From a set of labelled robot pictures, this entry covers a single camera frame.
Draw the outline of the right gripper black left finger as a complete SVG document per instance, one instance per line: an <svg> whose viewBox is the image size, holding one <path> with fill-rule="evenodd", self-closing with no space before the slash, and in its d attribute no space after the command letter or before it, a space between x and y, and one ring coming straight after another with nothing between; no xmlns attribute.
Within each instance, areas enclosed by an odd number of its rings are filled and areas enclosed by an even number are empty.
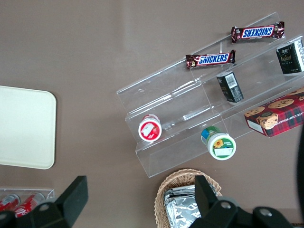
<svg viewBox="0 0 304 228"><path fill-rule="evenodd" d="M71 228L88 202L86 176L77 176L54 201L38 205L28 214L28 228Z"/></svg>

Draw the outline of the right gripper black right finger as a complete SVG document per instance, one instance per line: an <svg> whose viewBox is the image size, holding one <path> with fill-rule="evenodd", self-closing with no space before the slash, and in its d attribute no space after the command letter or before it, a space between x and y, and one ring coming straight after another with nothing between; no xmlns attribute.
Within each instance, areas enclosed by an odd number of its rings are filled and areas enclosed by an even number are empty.
<svg viewBox="0 0 304 228"><path fill-rule="evenodd" d="M235 225L238 208L229 200L219 200L205 176L195 177L195 200L201 217L193 228L232 228Z"/></svg>

